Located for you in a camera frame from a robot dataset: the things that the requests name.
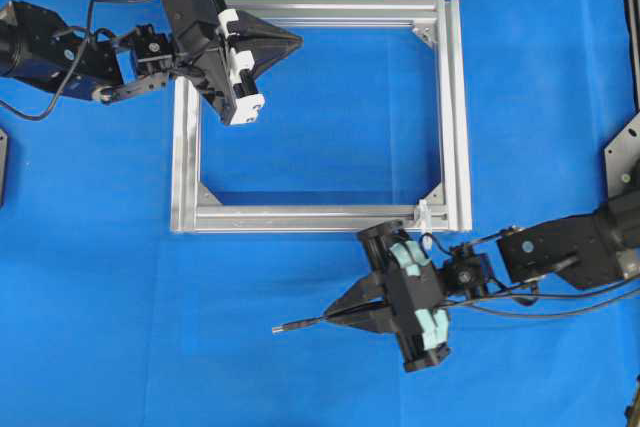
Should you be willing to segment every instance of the screw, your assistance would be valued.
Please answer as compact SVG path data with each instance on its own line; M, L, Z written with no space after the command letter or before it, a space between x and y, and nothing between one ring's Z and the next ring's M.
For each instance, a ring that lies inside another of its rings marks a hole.
M530 240L525 240L522 243L522 250L524 250L527 254L530 254L531 252L533 252L534 246L533 246L533 242L531 242Z
M458 274L458 280L460 281L460 283L462 284L467 284L469 282L471 282L471 272L467 271L467 270L463 270L462 272L460 272Z

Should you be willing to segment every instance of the white plastic part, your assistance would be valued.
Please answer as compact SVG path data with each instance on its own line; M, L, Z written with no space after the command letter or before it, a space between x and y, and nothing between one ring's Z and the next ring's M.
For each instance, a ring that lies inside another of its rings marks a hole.
M229 124L250 124L254 122L262 107L264 107L264 96L262 94L247 95L236 99L236 112L233 114Z
M236 9L223 10L218 14L218 21L220 22L220 30L224 34L224 38L229 37L229 30L227 24L229 22L236 22L238 20L238 13Z
M251 70L255 65L253 60L253 54L250 50L243 50L242 52L236 52L236 49L229 51L229 79L231 85L239 84L242 82L240 78L241 70Z
M421 234L426 234L433 230L432 222L431 222L431 209L429 208L429 204L427 203L427 199L420 199L418 201L418 205L413 213L416 227L420 229ZM429 237L424 237L422 239L422 246L425 250L431 250L432 241Z

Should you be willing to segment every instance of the blue cloth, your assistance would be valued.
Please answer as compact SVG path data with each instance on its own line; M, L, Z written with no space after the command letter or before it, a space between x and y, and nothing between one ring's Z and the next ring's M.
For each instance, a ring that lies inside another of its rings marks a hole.
M74 24L88 2L26 1ZM592 210L601 149L634 112L622 0L461 0L461 14L475 222L443 241ZM159 5L99 6L95 25L144 22L166 29ZM425 194L431 54L399 33L303 35L260 80L258 123L205 116L207 185L238 203ZM49 99L7 79L0 92L33 112ZM351 235L171 235L172 98L64 99L39 124L0 112L0 425L622 425L637 300L559 322L453 312L452 355L412 375L391 336L273 337L366 274L365 256Z

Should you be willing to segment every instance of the black cable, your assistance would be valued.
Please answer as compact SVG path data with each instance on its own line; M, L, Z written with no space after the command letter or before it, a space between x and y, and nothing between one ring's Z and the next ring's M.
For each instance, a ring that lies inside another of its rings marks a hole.
M83 27L78 27L78 26L71 26L68 29L65 29L65 31L69 31L69 32L72 32L73 30L80 30L80 31L84 32L84 38L82 39L82 42L78 46L78 50L76 51L75 58L73 60L73 63L71 64L71 67L69 68L69 71L67 72L67 75L64 76L64 79L62 80L62 82L58 86L58 90L56 90L56 93L53 95L53 97L52 97L51 101L49 102L49 105L47 106L47 108L43 112L41 112L40 114L29 115L29 114L25 114L24 112L21 112L21 111L15 109L15 108L13 108L12 106L7 104L3 100L0 100L0 107L4 107L9 112L17 115L18 117L20 117L21 119L24 119L24 120L39 121L39 120L43 120L46 117L48 117L49 114L51 114L51 112L53 112L54 107L58 103L58 99L62 95L62 92L64 91L64 89L66 88L67 84L69 83L69 80L73 76L75 70L78 68L78 64L80 64L80 60L82 59L82 56L84 55L84 52L85 52L85 50L87 48L87 44L89 42L91 42L95 37L97 37L97 35L99 35L101 33L107 35L107 37L109 37L109 34L113 35L113 33L110 30L104 29L104 28L98 29L95 34L91 33L91 23L92 23L92 18L93 18L94 5L97 4L97 3L104 3L104 4L142 4L144 2L150 2L150 1L152 1L152 0L90 0L89 1L89 8L88 8L88 11L87 11L87 26L84 27L84 28Z
M512 294L511 292L513 290L519 289L523 287L523 284L519 284L518 286L515 287L510 287L509 289L507 289L506 291L503 292L497 292L493 295L489 295L487 297L481 297L481 298L477 298L477 299L470 299L470 300L463 300L460 302L453 302L453 303L448 303L448 304L444 304L444 307L468 307L469 305L473 305L477 302L488 302L491 300L500 300L500 299L514 299L514 298L528 298L528 299L547 299L547 300L579 300L579 299L589 299L591 297L597 297L599 295L602 294L606 294L607 292L612 292L614 290L617 290L621 287L624 287L625 285L629 284L630 282L633 282L634 280L637 280L638 278L640 278L640 275L636 275L633 276L627 280L624 280L622 282L618 282L617 284L613 284L610 285L608 287L605 287L603 289L600 290L594 290L593 292L585 292L583 294L537 294L537 293L531 293L531 294Z
M495 283L500 288L500 290L498 292L495 292L495 293L493 293L491 295L498 295L498 294L501 294L501 293L506 293L509 290L509 288L506 285L504 285L502 282L500 282L495 275L492 276L489 280L491 282ZM528 287L531 290L531 293L532 294L537 294L538 293L538 282L537 281L533 281L533 282L529 282L528 284L529 284ZM515 302L517 302L520 305L523 305L525 307L531 307L533 304L535 304L538 301L538 299L526 299L526 298L523 298L520 295L513 296L513 297L510 296L509 298L512 298Z
M484 314L497 315L500 317L509 317L512 319L564 319L567 317L575 317L577 315L588 314L590 312L594 312L596 310L603 309L615 302L620 300L628 299L629 297L633 297L634 295L640 294L640 287L630 290L629 292L625 292L617 297L613 297L609 300L605 300L604 302L600 302L598 304L591 305L589 307L585 307L583 309L578 310L570 310L567 312L558 312L555 314L518 314L516 312L503 312L500 310L493 309L485 309L484 307L478 307L476 305L465 305L465 307L469 309L473 309L478 312L482 312Z
M450 257L452 257L452 256L453 256L453 254L451 253L451 251L450 251L450 250L448 250L448 249L445 249L445 248L442 246L442 244L440 243L440 241L436 238L436 236L435 236L435 235L433 235L431 232L425 232L424 234L422 234L422 235L420 236L420 247L422 247L422 248L424 249L424 245L423 245L423 243L422 243L422 242L424 241L424 238L425 238L425 237L429 237L431 240L433 240L433 243L434 243L434 244L436 244L436 247L438 247L438 249L439 249L442 253L444 253L444 254L446 254L446 255L448 255L448 256L450 256Z

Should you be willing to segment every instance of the rectangular metal frame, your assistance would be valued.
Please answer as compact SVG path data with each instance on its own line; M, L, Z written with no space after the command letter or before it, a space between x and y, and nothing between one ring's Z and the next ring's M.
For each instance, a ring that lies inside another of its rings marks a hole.
M175 86L173 232L350 232L400 219L408 230L471 230L471 182L458 0L227 0L281 27L410 29L435 51L441 181L417 205L222 205L200 180L200 95Z

